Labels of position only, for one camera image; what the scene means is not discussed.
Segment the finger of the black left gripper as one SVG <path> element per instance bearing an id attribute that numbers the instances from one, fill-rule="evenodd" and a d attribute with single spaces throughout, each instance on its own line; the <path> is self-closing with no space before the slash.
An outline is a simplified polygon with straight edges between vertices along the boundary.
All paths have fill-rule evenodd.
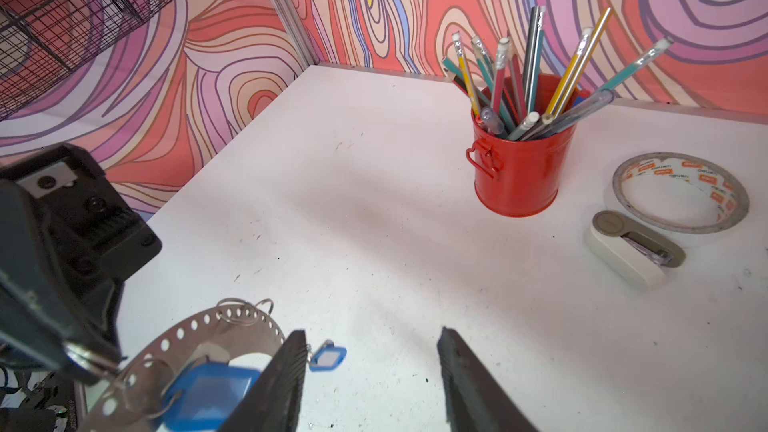
<path id="1" fill-rule="evenodd" d="M 123 286 L 79 234 L 21 186 L 1 183 L 1 357 L 84 384 L 115 374 Z"/>

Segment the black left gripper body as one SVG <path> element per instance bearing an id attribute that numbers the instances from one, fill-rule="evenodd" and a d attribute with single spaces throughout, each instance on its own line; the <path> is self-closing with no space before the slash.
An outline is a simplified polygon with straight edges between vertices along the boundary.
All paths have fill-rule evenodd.
<path id="1" fill-rule="evenodd" d="M 25 189 L 79 234 L 123 284 L 154 258 L 162 243 L 123 200 L 85 149 L 61 143 L 1 169 L 2 181 Z"/>

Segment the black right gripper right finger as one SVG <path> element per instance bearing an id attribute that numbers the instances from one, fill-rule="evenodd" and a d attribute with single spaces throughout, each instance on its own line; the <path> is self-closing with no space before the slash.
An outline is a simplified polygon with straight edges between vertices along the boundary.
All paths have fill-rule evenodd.
<path id="1" fill-rule="evenodd" d="M 451 431 L 537 431 L 455 329 L 437 350 Z"/>

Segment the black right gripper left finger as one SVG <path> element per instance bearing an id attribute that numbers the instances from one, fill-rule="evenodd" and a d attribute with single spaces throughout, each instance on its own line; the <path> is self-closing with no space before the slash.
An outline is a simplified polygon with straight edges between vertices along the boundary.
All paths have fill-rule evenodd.
<path id="1" fill-rule="evenodd" d="M 218 431 L 296 431 L 307 356 L 305 331 L 292 331 Z"/>

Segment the blue headed key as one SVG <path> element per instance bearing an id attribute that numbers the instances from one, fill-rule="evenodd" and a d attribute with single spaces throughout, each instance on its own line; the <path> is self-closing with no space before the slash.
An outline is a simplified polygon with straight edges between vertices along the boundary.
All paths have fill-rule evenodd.
<path id="1" fill-rule="evenodd" d="M 170 431 L 214 431 L 260 376 L 258 369 L 215 362 L 190 368 L 167 390 L 162 424 Z"/>

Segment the blue key tag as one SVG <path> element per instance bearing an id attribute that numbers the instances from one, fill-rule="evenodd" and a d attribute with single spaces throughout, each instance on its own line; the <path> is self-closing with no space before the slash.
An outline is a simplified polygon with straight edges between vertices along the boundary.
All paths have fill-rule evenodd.
<path id="1" fill-rule="evenodd" d="M 316 350 L 308 355 L 308 368 L 310 372 L 332 372 L 345 360 L 348 350 L 338 346 L 331 340 L 326 340 Z"/>

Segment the silver metal keyring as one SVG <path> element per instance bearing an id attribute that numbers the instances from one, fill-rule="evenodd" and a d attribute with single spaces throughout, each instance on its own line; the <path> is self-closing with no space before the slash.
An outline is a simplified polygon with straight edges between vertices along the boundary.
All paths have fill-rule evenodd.
<path id="1" fill-rule="evenodd" d="M 165 394 L 182 373 L 249 354 L 274 356 L 285 334 L 272 317 L 274 301 L 224 298 L 178 322 L 134 359 L 109 372 L 109 385 L 88 407 L 81 431 L 157 431 L 180 397 Z"/>

